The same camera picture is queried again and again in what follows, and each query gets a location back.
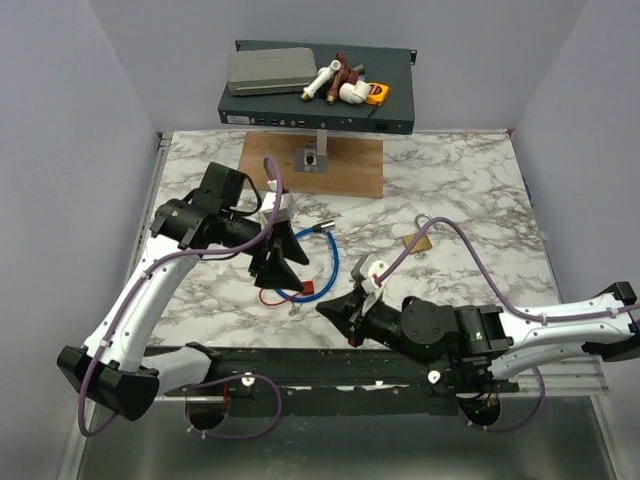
gray case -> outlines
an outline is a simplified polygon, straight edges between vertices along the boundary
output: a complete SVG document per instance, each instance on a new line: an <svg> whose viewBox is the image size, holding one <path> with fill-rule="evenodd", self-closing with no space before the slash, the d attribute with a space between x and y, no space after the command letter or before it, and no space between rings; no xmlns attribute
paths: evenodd
<svg viewBox="0 0 640 480"><path fill-rule="evenodd" d="M236 96L301 92L318 75L310 48L235 52L227 68L229 91Z"/></svg>

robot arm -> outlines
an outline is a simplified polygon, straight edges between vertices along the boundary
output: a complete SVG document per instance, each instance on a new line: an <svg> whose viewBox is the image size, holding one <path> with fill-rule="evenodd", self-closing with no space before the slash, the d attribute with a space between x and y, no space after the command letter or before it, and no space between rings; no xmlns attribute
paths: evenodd
<svg viewBox="0 0 640 480"><path fill-rule="evenodd" d="M370 338L422 364L445 360L448 367L430 378L440 394L500 391L518 373L561 358L601 355L615 361L640 356L636 323L628 312L616 313L636 301L628 283L614 284L584 302L521 309L550 320L609 312L589 320L536 323L496 305L453 307L416 297L405 298L396 310L384 303L384 285L375 281L386 269L372 255L363 257L351 272L354 290L318 304L317 310L351 346Z"/></svg>
<svg viewBox="0 0 640 480"><path fill-rule="evenodd" d="M267 223L274 210L273 193L263 200L256 191L256 212L234 209L246 179L253 186L245 174L211 163L197 189L158 208L142 257L107 316L81 348L67 346L58 357L58 366L77 391L86 388L98 404L135 420L156 395L201 383L215 368L218 354L195 343L153 357L144 353L175 290L200 260L197 253L212 243L231 248L251 243L263 227L245 218L249 213L258 213ZM291 194L284 191L270 232L242 252L252 257L249 272L259 288L303 289L285 261L309 263L291 229L294 207ZM187 250L196 254L185 255ZM163 258L167 260L162 265L150 269Z"/></svg>

white plastic pipe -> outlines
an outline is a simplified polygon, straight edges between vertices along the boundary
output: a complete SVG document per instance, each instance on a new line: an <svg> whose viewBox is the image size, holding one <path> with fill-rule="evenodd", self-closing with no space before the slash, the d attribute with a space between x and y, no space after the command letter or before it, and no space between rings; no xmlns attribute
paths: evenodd
<svg viewBox="0 0 640 480"><path fill-rule="evenodd" d="M329 80L333 78L333 75L340 70L342 64L338 60L334 60L328 67L323 67L318 70L318 76L316 79L311 82L308 87L304 87L302 99L309 100L313 98L316 92L320 89L322 85L327 83Z"/></svg>
<svg viewBox="0 0 640 480"><path fill-rule="evenodd" d="M345 83L340 87L340 99L347 103L362 103L367 99L371 85L362 80L358 80L355 85Z"/></svg>

metal bracket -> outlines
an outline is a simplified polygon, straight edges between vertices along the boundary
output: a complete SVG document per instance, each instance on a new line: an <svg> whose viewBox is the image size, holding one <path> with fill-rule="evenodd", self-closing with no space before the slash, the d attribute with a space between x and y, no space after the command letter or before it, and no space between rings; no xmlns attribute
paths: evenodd
<svg viewBox="0 0 640 480"><path fill-rule="evenodd" d="M328 173L329 154L327 152L327 130L318 130L317 142L309 142L296 150L296 173Z"/></svg>

gray floor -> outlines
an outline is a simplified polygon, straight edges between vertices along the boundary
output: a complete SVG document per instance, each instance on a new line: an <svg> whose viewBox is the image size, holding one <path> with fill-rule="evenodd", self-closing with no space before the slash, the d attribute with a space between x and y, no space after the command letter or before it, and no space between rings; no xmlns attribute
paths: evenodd
<svg viewBox="0 0 640 480"><path fill-rule="evenodd" d="M511 399L501 423L526 416ZM138 422L117 420L85 450L82 479L613 479L589 398L552 398L528 428L509 435L426 415L284 418L248 442L186 434L180 402L156 404ZM264 419L227 422L243 433Z"/></svg>

